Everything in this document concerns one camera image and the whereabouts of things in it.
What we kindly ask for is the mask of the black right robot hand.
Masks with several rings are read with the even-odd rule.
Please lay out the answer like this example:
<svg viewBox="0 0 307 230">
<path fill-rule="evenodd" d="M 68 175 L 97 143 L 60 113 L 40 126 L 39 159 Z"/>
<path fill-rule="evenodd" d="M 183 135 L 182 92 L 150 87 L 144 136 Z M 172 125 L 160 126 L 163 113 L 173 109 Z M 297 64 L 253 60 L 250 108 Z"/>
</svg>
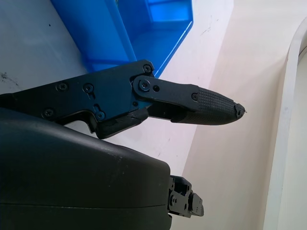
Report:
<svg viewBox="0 0 307 230">
<path fill-rule="evenodd" d="M 167 163 L 106 139 L 149 117 L 225 125 L 245 108 L 147 60 L 0 97 L 3 230 L 168 230 L 202 199 Z"/>
</svg>

